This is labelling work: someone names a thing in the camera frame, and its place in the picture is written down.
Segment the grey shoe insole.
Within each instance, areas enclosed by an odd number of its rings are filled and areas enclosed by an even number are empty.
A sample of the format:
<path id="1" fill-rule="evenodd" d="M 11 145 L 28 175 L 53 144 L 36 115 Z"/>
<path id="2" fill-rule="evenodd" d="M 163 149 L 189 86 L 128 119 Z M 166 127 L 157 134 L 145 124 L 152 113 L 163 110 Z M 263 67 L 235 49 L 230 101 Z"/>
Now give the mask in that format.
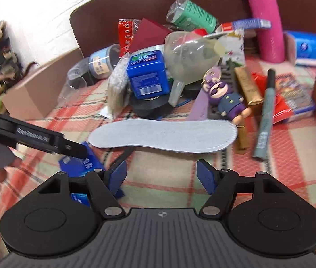
<path id="1" fill-rule="evenodd" d="M 204 154 L 225 149 L 236 138 L 237 127 L 228 120 L 130 119 L 100 126 L 89 135 L 88 142 L 96 148 L 132 146 Z"/>

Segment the blue cube box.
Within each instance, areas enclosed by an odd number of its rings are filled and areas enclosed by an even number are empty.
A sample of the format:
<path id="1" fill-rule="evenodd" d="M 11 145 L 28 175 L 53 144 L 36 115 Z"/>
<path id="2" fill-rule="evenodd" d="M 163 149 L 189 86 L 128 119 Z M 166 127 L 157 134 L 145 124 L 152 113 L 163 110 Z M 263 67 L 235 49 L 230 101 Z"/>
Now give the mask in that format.
<path id="1" fill-rule="evenodd" d="M 137 100 L 166 95 L 170 85 L 160 50 L 146 51 L 130 57 L 127 75 Z"/>

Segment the cardboard storage box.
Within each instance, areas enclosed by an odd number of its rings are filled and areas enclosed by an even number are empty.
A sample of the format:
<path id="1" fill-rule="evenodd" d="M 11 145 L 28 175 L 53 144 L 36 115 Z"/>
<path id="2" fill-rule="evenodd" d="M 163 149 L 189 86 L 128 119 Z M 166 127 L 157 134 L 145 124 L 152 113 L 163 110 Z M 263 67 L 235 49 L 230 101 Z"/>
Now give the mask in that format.
<path id="1" fill-rule="evenodd" d="M 82 59 L 81 50 L 72 49 L 12 86 L 2 99 L 10 116 L 24 121 L 44 118 L 58 104 L 67 72 Z"/>

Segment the grey marker pen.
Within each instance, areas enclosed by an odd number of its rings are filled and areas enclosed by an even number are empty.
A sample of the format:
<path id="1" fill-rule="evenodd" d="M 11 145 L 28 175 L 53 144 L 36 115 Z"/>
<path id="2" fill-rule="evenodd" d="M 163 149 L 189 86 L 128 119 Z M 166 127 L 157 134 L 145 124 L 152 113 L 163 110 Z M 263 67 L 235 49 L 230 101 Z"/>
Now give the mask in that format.
<path id="1" fill-rule="evenodd" d="M 275 109 L 275 75 L 275 70 L 270 68 L 266 79 L 262 119 L 260 120 L 257 142 L 252 156 L 253 158 L 261 161 L 267 159 L 268 142 L 273 124 Z"/>

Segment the black tape roll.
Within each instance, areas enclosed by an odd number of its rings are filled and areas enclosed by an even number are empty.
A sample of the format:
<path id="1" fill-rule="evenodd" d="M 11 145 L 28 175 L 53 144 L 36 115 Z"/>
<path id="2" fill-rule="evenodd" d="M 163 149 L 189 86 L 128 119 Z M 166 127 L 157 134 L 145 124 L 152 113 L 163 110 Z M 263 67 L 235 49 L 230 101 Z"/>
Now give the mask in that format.
<path id="1" fill-rule="evenodd" d="M 150 99 L 136 99 L 136 97 L 131 94 L 129 105 L 138 117 L 156 120 L 172 112 L 173 106 L 168 103 L 169 97 L 170 95 L 166 94 Z"/>

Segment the cotton swab bag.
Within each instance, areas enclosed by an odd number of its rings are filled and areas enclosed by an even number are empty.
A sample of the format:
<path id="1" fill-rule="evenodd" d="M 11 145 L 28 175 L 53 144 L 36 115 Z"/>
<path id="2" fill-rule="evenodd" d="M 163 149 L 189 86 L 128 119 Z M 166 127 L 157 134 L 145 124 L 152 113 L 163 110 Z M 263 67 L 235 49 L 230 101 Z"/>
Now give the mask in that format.
<path id="1" fill-rule="evenodd" d="M 128 92 L 127 66 L 130 55 L 123 55 L 108 78 L 107 107 L 112 119 L 115 119 L 126 106 Z"/>

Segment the gold rectangular box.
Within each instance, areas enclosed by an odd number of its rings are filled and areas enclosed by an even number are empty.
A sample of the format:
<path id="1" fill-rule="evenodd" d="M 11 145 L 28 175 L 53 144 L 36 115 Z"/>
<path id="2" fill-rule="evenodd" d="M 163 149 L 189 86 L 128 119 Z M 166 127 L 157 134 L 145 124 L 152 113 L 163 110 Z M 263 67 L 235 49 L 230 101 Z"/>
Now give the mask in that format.
<path id="1" fill-rule="evenodd" d="M 263 103 L 263 97 L 251 76 L 250 70 L 247 67 L 236 67 L 234 71 L 247 104 L 254 106 Z"/>

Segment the stack of folded clothes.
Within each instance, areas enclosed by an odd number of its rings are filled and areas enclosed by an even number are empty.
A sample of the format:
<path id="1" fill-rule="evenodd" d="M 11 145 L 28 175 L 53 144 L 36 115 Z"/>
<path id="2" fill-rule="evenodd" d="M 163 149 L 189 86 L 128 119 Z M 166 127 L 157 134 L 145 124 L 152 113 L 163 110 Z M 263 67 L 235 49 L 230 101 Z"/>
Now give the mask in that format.
<path id="1" fill-rule="evenodd" d="M 2 102 L 6 92 L 25 78 L 32 67 L 38 63 L 30 62 L 26 68 L 20 63 L 16 53 L 12 50 L 10 38 L 6 35 L 6 22 L 0 21 L 0 114 L 7 112 Z"/>

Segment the clear plastic cup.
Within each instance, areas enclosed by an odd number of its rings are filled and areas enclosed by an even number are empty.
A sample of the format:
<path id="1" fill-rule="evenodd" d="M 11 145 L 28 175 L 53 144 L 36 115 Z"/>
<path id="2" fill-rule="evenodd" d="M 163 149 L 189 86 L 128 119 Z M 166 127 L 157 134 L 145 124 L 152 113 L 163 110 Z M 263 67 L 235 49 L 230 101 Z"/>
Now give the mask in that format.
<path id="1" fill-rule="evenodd" d="M 59 106 L 64 106 L 79 93 L 79 90 L 88 85 L 86 78 L 84 78 L 85 75 L 90 73 L 88 61 L 88 57 L 83 58 L 68 70 L 65 84 L 58 96 Z"/>

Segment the blue label round tin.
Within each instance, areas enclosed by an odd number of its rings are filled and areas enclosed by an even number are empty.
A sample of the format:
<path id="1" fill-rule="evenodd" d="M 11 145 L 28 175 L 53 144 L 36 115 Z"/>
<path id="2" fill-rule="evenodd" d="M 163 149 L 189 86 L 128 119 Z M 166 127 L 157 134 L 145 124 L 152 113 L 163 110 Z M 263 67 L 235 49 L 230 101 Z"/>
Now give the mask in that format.
<path id="1" fill-rule="evenodd" d="M 120 59 L 121 47 L 113 44 L 109 47 L 95 51 L 89 57 L 90 73 L 98 80 L 110 76 Z"/>

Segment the colourful card pack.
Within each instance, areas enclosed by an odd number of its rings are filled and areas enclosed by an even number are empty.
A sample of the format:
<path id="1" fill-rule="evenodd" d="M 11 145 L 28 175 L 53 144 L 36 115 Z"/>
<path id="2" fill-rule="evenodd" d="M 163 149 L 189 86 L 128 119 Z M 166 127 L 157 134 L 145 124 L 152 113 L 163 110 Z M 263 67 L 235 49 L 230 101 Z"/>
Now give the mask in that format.
<path id="1" fill-rule="evenodd" d="M 275 79 L 276 103 L 274 124 L 290 123 L 314 115 L 316 104 L 308 89 L 291 74 L 279 74 Z"/>

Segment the clear plastic funnel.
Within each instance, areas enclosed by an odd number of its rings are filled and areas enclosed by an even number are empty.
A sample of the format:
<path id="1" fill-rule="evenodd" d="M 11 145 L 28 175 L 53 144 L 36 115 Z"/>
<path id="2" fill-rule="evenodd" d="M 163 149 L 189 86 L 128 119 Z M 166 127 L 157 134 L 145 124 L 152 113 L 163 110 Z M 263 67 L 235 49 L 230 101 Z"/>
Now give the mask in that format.
<path id="1" fill-rule="evenodd" d="M 173 78 L 169 104 L 176 106 L 186 85 L 195 83 L 225 55 L 225 47 L 214 37 L 176 31 L 165 38 L 163 58 Z"/>

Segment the dark red card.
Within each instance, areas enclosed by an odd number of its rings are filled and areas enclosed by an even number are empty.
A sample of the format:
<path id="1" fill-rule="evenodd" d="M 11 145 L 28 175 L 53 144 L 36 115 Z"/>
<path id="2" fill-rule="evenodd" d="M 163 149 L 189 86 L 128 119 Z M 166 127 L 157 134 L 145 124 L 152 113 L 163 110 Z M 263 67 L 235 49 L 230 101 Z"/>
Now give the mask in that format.
<path id="1" fill-rule="evenodd" d="M 143 18 L 136 34 L 133 36 L 129 51 L 133 54 L 135 51 L 144 48 L 162 45 L 165 42 L 166 36 L 172 32 L 172 30 L 155 21 Z"/>

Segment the red snack packet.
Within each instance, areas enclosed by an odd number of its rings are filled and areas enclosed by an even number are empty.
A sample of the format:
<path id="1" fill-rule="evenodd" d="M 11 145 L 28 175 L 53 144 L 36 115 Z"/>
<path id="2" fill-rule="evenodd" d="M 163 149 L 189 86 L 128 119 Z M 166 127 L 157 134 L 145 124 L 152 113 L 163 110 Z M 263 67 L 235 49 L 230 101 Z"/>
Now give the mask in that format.
<path id="1" fill-rule="evenodd" d="M 120 57 L 130 52 L 130 45 L 136 34 L 140 19 L 120 19 L 118 20 L 118 38 L 120 45 Z"/>

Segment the blue tissue pack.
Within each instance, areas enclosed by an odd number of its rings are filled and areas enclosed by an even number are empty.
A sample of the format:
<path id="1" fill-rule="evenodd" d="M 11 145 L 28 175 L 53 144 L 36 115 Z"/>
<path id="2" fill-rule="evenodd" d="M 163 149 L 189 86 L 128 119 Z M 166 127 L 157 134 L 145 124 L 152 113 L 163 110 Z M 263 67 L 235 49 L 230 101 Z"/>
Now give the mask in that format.
<path id="1" fill-rule="evenodd" d="M 316 33 L 284 31 L 285 58 L 293 66 L 316 67 Z"/>

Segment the pink thermos bottle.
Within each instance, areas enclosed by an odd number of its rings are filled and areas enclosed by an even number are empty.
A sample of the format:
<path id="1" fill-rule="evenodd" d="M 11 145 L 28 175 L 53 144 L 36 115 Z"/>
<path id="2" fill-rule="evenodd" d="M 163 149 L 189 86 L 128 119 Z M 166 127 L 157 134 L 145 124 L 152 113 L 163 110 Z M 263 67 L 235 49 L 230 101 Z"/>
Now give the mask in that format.
<path id="1" fill-rule="evenodd" d="M 278 64 L 285 59 L 283 28 L 277 0 L 248 0 L 252 17 L 261 19 L 263 30 L 257 32 L 260 57 Z"/>

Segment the purple cartoon figure keychain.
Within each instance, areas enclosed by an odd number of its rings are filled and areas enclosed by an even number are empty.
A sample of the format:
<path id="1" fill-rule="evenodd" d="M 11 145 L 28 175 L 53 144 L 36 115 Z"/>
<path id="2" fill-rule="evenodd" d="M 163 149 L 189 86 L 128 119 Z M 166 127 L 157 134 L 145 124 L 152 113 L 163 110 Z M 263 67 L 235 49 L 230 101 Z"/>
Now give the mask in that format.
<path id="1" fill-rule="evenodd" d="M 228 119 L 238 125 L 251 114 L 251 109 L 243 103 L 244 98 L 222 81 L 219 67 L 210 68 L 203 76 L 202 89 L 208 96 L 208 102 L 217 108 L 223 119 Z"/>

